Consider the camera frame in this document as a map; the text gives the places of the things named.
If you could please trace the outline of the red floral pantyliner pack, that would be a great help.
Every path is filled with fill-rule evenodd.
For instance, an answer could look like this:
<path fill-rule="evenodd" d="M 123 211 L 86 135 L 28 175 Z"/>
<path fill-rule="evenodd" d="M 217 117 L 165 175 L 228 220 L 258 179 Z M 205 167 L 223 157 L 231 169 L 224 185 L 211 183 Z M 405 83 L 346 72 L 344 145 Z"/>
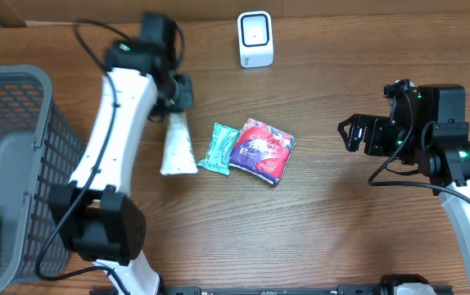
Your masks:
<path fill-rule="evenodd" d="M 277 185 L 295 145 L 293 135 L 248 118 L 230 153 L 229 165 Z"/>

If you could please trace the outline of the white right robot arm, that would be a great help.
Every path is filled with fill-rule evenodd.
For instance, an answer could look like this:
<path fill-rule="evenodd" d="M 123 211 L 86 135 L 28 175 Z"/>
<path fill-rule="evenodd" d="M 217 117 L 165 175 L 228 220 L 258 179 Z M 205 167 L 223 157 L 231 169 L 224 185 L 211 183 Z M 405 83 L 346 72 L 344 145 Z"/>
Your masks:
<path fill-rule="evenodd" d="M 383 88 L 389 116 L 354 114 L 337 130 L 346 150 L 385 157 L 368 179 L 376 187 L 428 188 L 454 229 L 470 286 L 470 139 L 466 92 L 459 84 Z"/>

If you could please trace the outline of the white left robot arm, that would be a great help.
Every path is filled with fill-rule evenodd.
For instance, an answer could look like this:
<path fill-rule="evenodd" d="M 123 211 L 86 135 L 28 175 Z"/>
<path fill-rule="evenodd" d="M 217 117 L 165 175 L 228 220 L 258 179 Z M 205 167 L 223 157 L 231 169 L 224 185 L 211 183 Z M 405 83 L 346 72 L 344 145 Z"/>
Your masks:
<path fill-rule="evenodd" d="M 149 120 L 166 122 L 164 175 L 194 174 L 186 113 L 192 82 L 178 71 L 183 32 L 168 16 L 147 12 L 140 35 L 120 34 L 97 59 L 102 97 L 88 145 L 65 184 L 55 184 L 48 205 L 52 236 L 101 270 L 115 294 L 162 294 L 162 278 L 143 252 L 146 217 L 131 198 L 131 176 Z"/>

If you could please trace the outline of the white tube gold cap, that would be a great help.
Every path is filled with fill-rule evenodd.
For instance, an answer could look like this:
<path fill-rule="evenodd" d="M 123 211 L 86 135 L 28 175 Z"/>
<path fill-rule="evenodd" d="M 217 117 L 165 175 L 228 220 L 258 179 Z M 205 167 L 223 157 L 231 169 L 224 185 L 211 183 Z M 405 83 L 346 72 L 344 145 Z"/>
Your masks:
<path fill-rule="evenodd" d="M 170 113 L 160 173 L 194 175 L 197 172 L 186 112 Z"/>

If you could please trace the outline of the green wet wipes pack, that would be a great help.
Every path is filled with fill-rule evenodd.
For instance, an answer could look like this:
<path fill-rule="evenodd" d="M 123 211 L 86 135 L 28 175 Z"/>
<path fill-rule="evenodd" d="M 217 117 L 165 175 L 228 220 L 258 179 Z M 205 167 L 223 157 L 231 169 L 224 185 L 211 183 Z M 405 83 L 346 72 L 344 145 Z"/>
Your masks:
<path fill-rule="evenodd" d="M 206 156 L 197 165 L 222 175 L 230 175 L 230 154 L 240 132 L 239 129 L 215 122 Z"/>

